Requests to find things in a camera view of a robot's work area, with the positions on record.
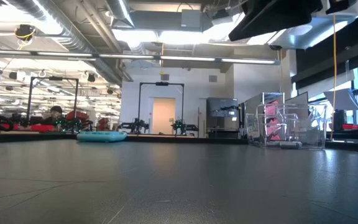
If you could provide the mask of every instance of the ceiling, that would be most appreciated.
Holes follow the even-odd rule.
[[[86,42],[85,44],[88,44],[91,48],[94,49],[94,52],[124,52],[127,54],[135,52],[134,47],[131,46],[132,44],[129,43],[131,43],[130,39],[133,39],[137,35],[127,35],[121,39],[115,35],[115,29],[122,29],[124,31],[128,29],[120,28],[122,25],[122,21],[119,19],[113,19],[110,16],[111,8],[109,8],[109,4],[107,4],[107,2],[111,2],[113,0],[52,1],[52,7],[54,8],[56,14],[61,15],[61,18],[59,19],[66,19],[69,23],[70,30],[66,32],[66,35],[76,34],[76,32],[79,31],[78,38],[83,39]],[[89,6],[82,8],[79,7],[80,4],[85,4],[86,1],[89,2]],[[152,31],[154,31],[155,35],[158,35],[159,41],[162,41],[161,39],[163,32],[166,31],[162,27],[175,26],[179,27],[179,30],[190,29],[189,27],[180,26],[180,19],[183,20],[184,17],[182,17],[182,15],[184,15],[183,13],[186,13],[186,11],[182,11],[183,9],[193,9],[191,13],[200,13],[201,24],[200,27],[195,28],[195,31],[198,31],[196,34],[202,34],[202,41],[194,41],[194,37],[190,38],[190,42],[183,42],[182,44],[169,44],[170,42],[166,41],[163,41],[165,42],[164,44],[156,44],[153,41],[142,41],[139,43],[139,45],[142,46],[143,50],[141,50],[145,54],[164,54],[195,57],[243,57],[262,59],[277,58],[277,53],[271,50],[267,45],[249,45],[249,41],[251,39],[240,40],[237,42],[230,42],[229,40],[227,40],[227,34],[241,20],[241,16],[244,16],[244,13],[241,12],[241,3],[241,0],[190,0],[186,1],[186,3],[179,2],[177,0],[127,0],[130,15],[134,18],[134,23],[140,24],[139,22],[142,22],[144,20],[143,24],[151,24],[153,27]],[[232,20],[232,22],[226,23],[224,24],[224,26],[213,26],[211,18],[218,10],[225,8],[228,9],[227,12],[229,13],[229,18]],[[95,9],[97,15],[89,13],[91,9]],[[45,10],[42,11],[42,13],[46,15],[45,17],[47,19],[58,19],[57,17],[55,17],[55,15],[48,15],[54,12]],[[24,11],[17,10],[17,8],[15,8],[14,6],[0,6],[0,49],[67,52],[68,49],[66,48],[66,46],[62,45],[62,37],[64,36],[62,36],[61,34],[46,33],[45,29],[42,30],[39,27],[40,21],[35,20],[33,16],[33,14],[26,14],[24,13]],[[17,37],[13,34],[14,30],[18,28],[20,24],[30,24],[38,28],[31,42],[27,42],[25,45],[23,41],[18,40]],[[282,41],[283,39],[290,37],[289,30],[285,31],[284,33],[285,34],[280,36],[277,41]],[[213,35],[213,37],[217,35],[219,36],[219,38],[221,38],[221,40],[212,40],[211,35]],[[171,37],[171,39],[175,38],[177,38],[178,40],[184,40],[184,38],[181,37]],[[122,63],[119,63],[119,61],[117,61],[116,59],[104,58],[101,63],[104,66],[102,66],[101,68],[105,68],[106,70],[101,71],[100,67],[96,69],[95,65],[97,65],[97,63],[80,61],[75,58],[66,58],[65,60],[33,59],[31,56],[29,56],[28,58],[14,59],[0,58],[0,67],[6,68],[1,79],[0,94],[2,95],[0,96],[3,96],[5,99],[8,99],[8,101],[0,100],[0,106],[10,106],[4,104],[11,104],[12,100],[14,100],[15,103],[17,103],[16,100],[21,100],[20,104],[16,105],[16,108],[12,108],[12,110],[25,111],[25,108],[27,107],[25,94],[29,92],[29,77],[37,77],[40,73],[42,73],[41,71],[44,71],[46,73],[46,77],[61,76],[79,79],[80,90],[78,95],[81,99],[84,99],[78,102],[79,108],[84,110],[95,109],[100,114],[113,113],[115,115],[119,115],[119,105],[112,105],[108,102],[120,102],[121,92],[119,89],[119,85],[121,85],[121,81],[131,81],[131,77],[128,77],[125,74],[125,69],[148,69],[150,67],[161,66],[161,63],[159,61],[153,60],[123,60]],[[222,72],[226,72],[226,70],[229,68],[229,66],[224,63],[186,62],[180,60],[164,61],[162,65],[164,67],[177,68],[218,68],[221,69]],[[109,74],[111,73],[110,71],[114,73],[114,76],[119,77],[118,81],[109,78],[109,76],[112,75]],[[20,72],[20,74],[22,75],[26,74],[26,77],[12,80],[8,77],[9,72]],[[89,73],[95,74],[95,82],[88,82],[87,74]],[[11,91],[7,91],[6,86],[8,85],[13,86],[14,89]],[[57,83],[54,81],[45,80],[44,85],[38,85],[39,86],[36,87],[34,90],[35,100],[33,102],[36,105],[33,108],[34,111],[40,111],[39,108],[46,108],[45,111],[47,111],[47,108],[54,103],[65,105],[67,110],[72,107],[70,106],[70,103],[72,104],[72,94],[75,92],[73,83],[68,83],[66,81],[64,81],[63,83]],[[61,86],[62,88],[59,93],[51,93],[45,87],[47,85],[50,87],[56,85]],[[107,89],[109,87],[114,88],[114,94],[106,96]],[[89,99],[87,98],[87,96],[102,96],[108,99],[102,99],[95,102],[94,98]],[[50,97],[59,98],[60,100],[53,101],[48,99]]]

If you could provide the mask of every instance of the cable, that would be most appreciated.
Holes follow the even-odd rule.
[[[335,92],[336,92],[336,73],[337,73],[337,68],[336,68],[336,30],[335,30],[335,23],[336,23],[336,18],[335,18],[335,14],[334,14],[334,103],[333,103],[333,128],[331,130],[331,137],[330,140],[333,140],[333,136],[334,136],[334,118],[335,118]]]
[[[237,7],[240,7],[240,6],[242,6],[244,3],[246,3],[248,0],[244,0],[244,1],[239,1],[240,3],[239,4],[237,4],[237,5],[235,5],[235,6],[233,6],[233,7],[231,7],[230,8],[230,10],[233,10],[233,9],[235,9],[235,8],[237,8]]]
[[[178,8],[177,8],[177,12],[179,12],[179,8],[180,8],[180,6],[181,6],[182,4],[183,4],[183,2],[181,2],[181,3],[179,4],[179,6],[178,6]],[[191,8],[191,10],[194,10],[193,7],[192,7],[190,4],[188,4],[187,2],[185,2],[185,4],[188,5],[188,6]]]
[[[163,55],[163,54],[164,54],[164,43],[162,43],[162,47],[161,47],[161,55]],[[163,68],[163,63],[164,63],[164,61],[161,60],[161,72],[160,72],[160,75],[163,75],[163,74],[164,74],[164,71],[162,70],[162,68]]]
[[[19,36],[19,35],[16,35],[17,29],[15,29],[15,36],[16,36],[17,38],[25,38],[25,41],[27,41],[27,39],[28,39],[31,35],[33,35],[36,30],[37,30],[37,29],[34,29],[31,33],[29,33],[29,34],[27,34],[27,35]]]
[[[23,47],[24,47],[24,45],[20,45],[17,50],[22,50]],[[14,58],[15,58],[15,56],[13,56],[13,57],[10,59],[10,61],[8,61],[8,63],[7,63],[7,64],[5,65],[5,67],[1,70],[1,72],[4,72],[5,68],[13,61]]]
[[[283,49],[280,49],[280,72],[281,72],[281,92],[284,93],[284,76],[283,76]]]

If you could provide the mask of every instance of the black metal frame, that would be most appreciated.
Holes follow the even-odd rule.
[[[32,82],[35,80],[52,80],[52,81],[62,81],[62,80],[74,80],[75,81],[75,97],[74,97],[74,118],[76,118],[76,109],[77,109],[77,94],[78,94],[78,82],[80,81],[77,78],[63,78],[63,77],[31,77],[30,80],[30,92],[29,92],[29,101],[27,103],[27,120],[30,120],[30,109],[31,109],[31,95],[33,84]]]
[[[185,84],[183,83],[165,83],[166,85],[159,85],[161,83],[156,82],[156,83],[149,83],[149,82],[141,82],[139,83],[139,106],[137,108],[137,119],[140,120],[140,96],[142,94],[142,85],[146,84],[146,85],[156,85],[156,86],[169,86],[169,85],[180,85],[182,87],[182,92],[181,92],[181,119],[183,120],[183,105],[185,103]]]

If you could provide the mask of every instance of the black ceiling fixture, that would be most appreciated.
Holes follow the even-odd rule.
[[[326,14],[346,10],[353,6],[356,1],[357,0],[329,0],[329,5],[331,7],[326,11]]]
[[[88,81],[89,82],[95,82],[96,81],[93,73],[88,74]]]
[[[17,80],[17,72],[10,72],[9,73],[9,78]]]
[[[107,93],[109,93],[110,95],[112,95],[112,94],[114,93],[114,89],[111,88],[111,87],[109,87],[109,88],[107,89]]]
[[[229,38],[241,40],[307,24],[311,14],[322,8],[321,0],[248,0],[242,5],[246,16]]]
[[[23,41],[30,41],[35,30],[32,26],[27,24],[21,24],[19,28],[15,30],[15,36]]]

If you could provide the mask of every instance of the white wall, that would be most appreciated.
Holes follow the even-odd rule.
[[[291,76],[296,73],[295,50],[286,51],[281,68],[279,65],[248,64],[234,64],[232,67],[234,67],[234,98],[237,98],[239,103],[262,92],[280,92],[282,79],[285,98],[291,98]]]
[[[137,118],[139,83],[160,82],[161,68],[139,68],[127,69],[128,74],[134,79],[133,82],[122,84],[121,122],[131,122]],[[185,103],[183,119],[186,124],[197,125],[198,107],[203,99],[208,97],[226,97],[225,74],[219,69],[192,68],[190,71],[182,68],[164,68],[165,74],[170,75],[170,83],[185,84]],[[217,75],[218,82],[210,83],[209,75]],[[140,105],[140,118],[151,123],[153,99],[175,98],[176,117],[181,116],[181,86],[155,86],[142,85],[142,96]]]
[[[278,65],[234,65],[234,97],[239,103],[262,92],[280,91]]]
[[[234,65],[231,65],[226,72],[224,87],[226,89],[226,96],[234,98]]]

